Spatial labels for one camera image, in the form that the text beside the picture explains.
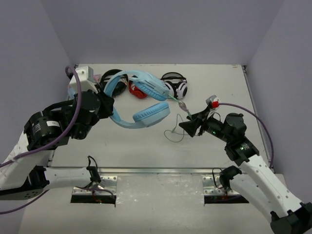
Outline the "light blue over-ear headphones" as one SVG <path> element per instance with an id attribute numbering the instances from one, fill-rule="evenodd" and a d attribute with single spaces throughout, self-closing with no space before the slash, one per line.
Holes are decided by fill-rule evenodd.
<path id="1" fill-rule="evenodd" d="M 151 97 L 159 103 L 150 106 L 133 115 L 133 122 L 123 120 L 116 108 L 110 119 L 118 126 L 126 129 L 141 129 L 160 123 L 170 114 L 170 107 L 166 99 L 169 89 L 156 76 L 139 70 L 111 69 L 105 72 L 100 80 L 100 86 L 109 97 L 116 97 L 128 88 L 131 95 L 138 99 Z"/>

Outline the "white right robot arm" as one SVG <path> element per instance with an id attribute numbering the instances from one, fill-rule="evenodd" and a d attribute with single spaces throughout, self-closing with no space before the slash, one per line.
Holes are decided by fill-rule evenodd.
<path id="1" fill-rule="evenodd" d="M 201 112 L 179 126 L 191 137 L 207 132 L 226 143 L 226 155 L 235 165 L 220 172 L 221 185 L 260 211 L 275 234 L 303 234 L 312 228 L 312 204 L 297 198 L 272 172 L 245 136 L 242 114 L 230 113 L 221 122 Z"/>

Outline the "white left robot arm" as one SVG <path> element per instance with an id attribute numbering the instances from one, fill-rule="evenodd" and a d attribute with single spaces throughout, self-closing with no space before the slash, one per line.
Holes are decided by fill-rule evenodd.
<path id="1" fill-rule="evenodd" d="M 102 182 L 97 165 L 52 168 L 55 150 L 83 140 L 99 120 L 113 114 L 114 99 L 91 90 L 33 114 L 18 143 L 0 165 L 1 200 L 28 200 L 54 188 L 93 190 Z"/>

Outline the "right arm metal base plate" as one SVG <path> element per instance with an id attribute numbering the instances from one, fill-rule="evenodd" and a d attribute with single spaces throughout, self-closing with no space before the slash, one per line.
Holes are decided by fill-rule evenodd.
<path id="1" fill-rule="evenodd" d="M 219 183 L 219 176 L 202 177 L 204 204 L 247 204 L 243 196 L 233 190 L 225 190 Z"/>

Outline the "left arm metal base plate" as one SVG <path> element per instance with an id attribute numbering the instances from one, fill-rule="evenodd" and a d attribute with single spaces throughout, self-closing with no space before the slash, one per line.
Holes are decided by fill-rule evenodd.
<path id="1" fill-rule="evenodd" d="M 86 188 L 74 187 L 71 203 L 79 204 L 112 204 L 117 201 L 117 176 L 101 175 L 101 182 L 95 182 Z"/>

